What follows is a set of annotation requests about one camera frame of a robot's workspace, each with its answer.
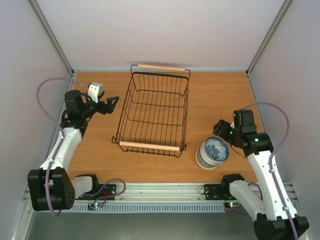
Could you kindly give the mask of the plain white bowl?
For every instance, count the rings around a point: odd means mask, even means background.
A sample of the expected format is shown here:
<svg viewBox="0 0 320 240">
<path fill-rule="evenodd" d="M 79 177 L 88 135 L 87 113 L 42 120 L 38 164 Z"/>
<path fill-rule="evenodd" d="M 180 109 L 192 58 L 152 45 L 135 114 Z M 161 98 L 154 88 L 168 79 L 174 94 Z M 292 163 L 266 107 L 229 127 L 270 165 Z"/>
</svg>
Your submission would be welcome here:
<svg viewBox="0 0 320 240">
<path fill-rule="evenodd" d="M 221 165 L 223 162 L 222 161 L 217 161 L 211 158 L 205 149 L 205 143 L 202 143 L 202 145 L 198 149 L 198 155 L 200 156 L 201 161 L 203 162 L 203 165 L 206 167 L 217 167 Z"/>
</svg>

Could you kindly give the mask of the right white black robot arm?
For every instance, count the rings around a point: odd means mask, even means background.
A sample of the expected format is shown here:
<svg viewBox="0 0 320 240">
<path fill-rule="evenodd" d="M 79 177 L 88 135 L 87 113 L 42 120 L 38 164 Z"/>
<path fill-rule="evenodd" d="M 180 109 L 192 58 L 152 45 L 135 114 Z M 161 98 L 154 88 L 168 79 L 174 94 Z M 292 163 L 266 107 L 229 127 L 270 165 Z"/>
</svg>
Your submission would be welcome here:
<svg viewBox="0 0 320 240">
<path fill-rule="evenodd" d="M 234 197 L 240 202 L 253 221 L 257 239 L 297 240 L 302 236 L 309 222 L 292 204 L 274 159 L 271 139 L 267 133 L 257 132 L 253 111 L 235 110 L 233 124 L 219 120 L 213 134 L 242 149 L 255 172 L 262 198 L 238 173 L 223 176 L 220 191 L 225 198 Z"/>
</svg>

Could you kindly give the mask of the blue patterned white bowl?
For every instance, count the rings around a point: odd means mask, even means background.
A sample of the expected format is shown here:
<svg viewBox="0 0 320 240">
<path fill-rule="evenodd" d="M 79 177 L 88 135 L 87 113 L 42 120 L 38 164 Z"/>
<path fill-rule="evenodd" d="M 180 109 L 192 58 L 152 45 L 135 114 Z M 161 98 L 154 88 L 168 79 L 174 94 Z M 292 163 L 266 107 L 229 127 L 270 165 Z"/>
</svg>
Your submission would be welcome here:
<svg viewBox="0 0 320 240">
<path fill-rule="evenodd" d="M 222 163 L 229 157 L 227 145 L 218 137 L 209 137 L 204 142 L 204 153 L 217 163 Z"/>
</svg>

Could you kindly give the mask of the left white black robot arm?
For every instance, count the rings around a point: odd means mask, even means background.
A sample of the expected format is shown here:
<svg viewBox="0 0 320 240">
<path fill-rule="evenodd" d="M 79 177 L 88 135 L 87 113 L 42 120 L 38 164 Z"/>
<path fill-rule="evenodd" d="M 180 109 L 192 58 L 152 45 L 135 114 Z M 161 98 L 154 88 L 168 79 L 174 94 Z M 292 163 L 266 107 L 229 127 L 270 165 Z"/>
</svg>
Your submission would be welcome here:
<svg viewBox="0 0 320 240">
<path fill-rule="evenodd" d="M 103 92 L 90 95 L 79 90 L 65 93 L 66 109 L 57 141 L 39 169 L 30 170 L 27 175 L 30 199 L 36 212 L 52 211 L 58 215 L 62 210 L 71 209 L 81 196 L 96 199 L 100 195 L 101 187 L 95 174 L 81 174 L 70 179 L 68 168 L 93 115 L 113 113 L 119 101 L 117 96 L 102 101 L 103 95 Z"/>
</svg>

